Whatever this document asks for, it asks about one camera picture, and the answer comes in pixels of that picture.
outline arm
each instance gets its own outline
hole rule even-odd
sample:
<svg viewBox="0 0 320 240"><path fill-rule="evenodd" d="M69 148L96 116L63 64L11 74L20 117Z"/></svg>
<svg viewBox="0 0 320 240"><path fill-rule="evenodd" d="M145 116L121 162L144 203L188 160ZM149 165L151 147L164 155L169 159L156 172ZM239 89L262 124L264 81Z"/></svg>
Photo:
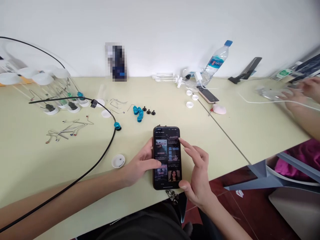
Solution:
<svg viewBox="0 0 320 240"><path fill-rule="evenodd" d="M159 161L151 159L151 147L152 138L125 167L75 184L30 216L0 233L0 239L21 239L21 235L23 239L34 239L104 196L133 185L145 171L161 165ZM53 188L1 208L0 228L26 214L65 187Z"/></svg>
<svg viewBox="0 0 320 240"><path fill-rule="evenodd" d="M293 93L292 95L282 92L285 97L279 96L279 98L282 100L290 100L303 104L307 103L307 98L299 90L290 90ZM292 112L296 122L314 139L320 141L320 114L315 110L292 102L286 102L286 107Z"/></svg>
<svg viewBox="0 0 320 240"><path fill-rule="evenodd" d="M201 148L191 146L181 138L179 140L195 164L191 184L181 180L179 187L184 190L188 199L212 220L226 239L251 239L212 193L208 179L209 155Z"/></svg>

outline tiled floor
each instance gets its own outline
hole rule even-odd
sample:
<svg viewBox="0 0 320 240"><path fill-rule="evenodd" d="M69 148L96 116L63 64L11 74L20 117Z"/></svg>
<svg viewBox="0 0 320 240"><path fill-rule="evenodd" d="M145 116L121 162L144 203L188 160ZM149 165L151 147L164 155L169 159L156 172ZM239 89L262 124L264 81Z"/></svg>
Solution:
<svg viewBox="0 0 320 240"><path fill-rule="evenodd" d="M253 240L299 240L300 238L270 203L268 196L275 190L243 190L243 198L223 186L256 178L244 167L210 181L212 192ZM202 223L198 209L188 202L185 223Z"/></svg>

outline phone screen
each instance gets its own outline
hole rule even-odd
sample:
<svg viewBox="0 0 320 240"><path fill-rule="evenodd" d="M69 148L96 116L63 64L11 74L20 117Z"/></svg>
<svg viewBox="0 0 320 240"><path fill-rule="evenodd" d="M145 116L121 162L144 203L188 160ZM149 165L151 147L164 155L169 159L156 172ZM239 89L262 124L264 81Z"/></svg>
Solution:
<svg viewBox="0 0 320 240"><path fill-rule="evenodd" d="M153 187L156 190L177 189L182 178L180 130L177 127L153 129L153 157L162 164L153 171Z"/></svg>

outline bottle label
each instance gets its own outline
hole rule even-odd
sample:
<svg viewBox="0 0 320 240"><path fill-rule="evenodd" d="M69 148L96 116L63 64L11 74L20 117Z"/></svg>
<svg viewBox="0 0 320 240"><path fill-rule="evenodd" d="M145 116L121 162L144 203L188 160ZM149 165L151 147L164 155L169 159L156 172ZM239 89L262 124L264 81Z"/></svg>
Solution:
<svg viewBox="0 0 320 240"><path fill-rule="evenodd" d="M213 56L208 65L213 68L220 68L223 63L224 61L221 58L218 56Z"/></svg>
<svg viewBox="0 0 320 240"><path fill-rule="evenodd" d="M282 79L282 78L284 78L285 76L289 75L290 73L292 73L292 70L290 70L290 69L285 69L285 70L282 70L281 72L279 72L279 73L276 75L276 77Z"/></svg>

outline table surface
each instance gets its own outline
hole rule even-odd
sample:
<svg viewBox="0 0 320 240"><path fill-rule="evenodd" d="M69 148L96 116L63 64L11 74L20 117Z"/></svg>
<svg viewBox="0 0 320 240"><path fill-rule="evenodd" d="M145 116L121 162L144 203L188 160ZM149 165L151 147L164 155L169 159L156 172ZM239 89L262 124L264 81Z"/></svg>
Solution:
<svg viewBox="0 0 320 240"><path fill-rule="evenodd" d="M112 170L111 159L117 154L123 154L128 163L159 124L179 127L182 138L209 153L210 180L248 164L220 127L213 124L199 101L193 101L194 107L191 109L185 106L187 101L192 100L185 94L184 88L177 89L172 83L155 82L151 78L129 78L127 82L111 82L105 78L74 80L86 97L96 98L103 83L107 86L105 99L128 101L120 105L122 109L106 104L107 108L120 113L113 112L122 130L116 132L106 156L88 177ZM37 88L34 84L28 87ZM3 138L0 207L77 179L100 158L114 130L113 119L101 116L102 108L86 107L75 114L60 110L58 114L48 116L37 106L28 105L28 101L11 86L0 88L0 100L6 103L1 106L0 115ZM131 104L146 106L151 111L155 110L156 115L145 114L142 122L138 123ZM64 129L68 126L68 123L62 123L64 120L80 118L79 121L86 121L86 115L94 125L81 129L76 137L68 136L69 140L55 142L53 139L50 144L45 144L48 130ZM190 180L193 166L192 159L182 150L184 179ZM37 239L69 240L167 198L165 191L153 189L152 171L148 171L134 186L104 197Z"/></svg>
<svg viewBox="0 0 320 240"><path fill-rule="evenodd" d="M245 102L238 92L250 102L269 102L256 92L258 86L282 89L283 84L272 79L241 81L233 84L228 79L213 78L207 88L227 110L225 115L212 113L218 124L239 151L251 163L258 163L270 156L310 139L310 136L294 121L284 103L254 104ZM209 111L212 104L200 99Z"/></svg>

